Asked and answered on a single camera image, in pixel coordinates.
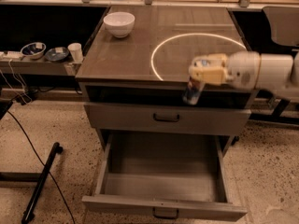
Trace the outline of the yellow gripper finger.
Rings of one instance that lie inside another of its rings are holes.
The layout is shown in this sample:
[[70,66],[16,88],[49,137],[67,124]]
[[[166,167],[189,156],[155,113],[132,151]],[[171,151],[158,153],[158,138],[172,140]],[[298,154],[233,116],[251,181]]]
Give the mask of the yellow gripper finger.
[[189,75],[191,78],[202,81],[207,84],[217,85],[213,83],[214,67],[190,67]]
[[213,53],[197,56],[192,60],[191,67],[224,67],[227,55],[224,53]]

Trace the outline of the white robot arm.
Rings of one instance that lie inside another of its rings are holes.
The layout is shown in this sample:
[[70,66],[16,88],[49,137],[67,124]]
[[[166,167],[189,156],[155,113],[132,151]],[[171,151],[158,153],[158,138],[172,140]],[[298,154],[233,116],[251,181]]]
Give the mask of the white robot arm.
[[299,57],[255,51],[209,54],[192,60],[189,75],[202,87],[227,84],[238,90],[266,90],[292,97],[299,88]]

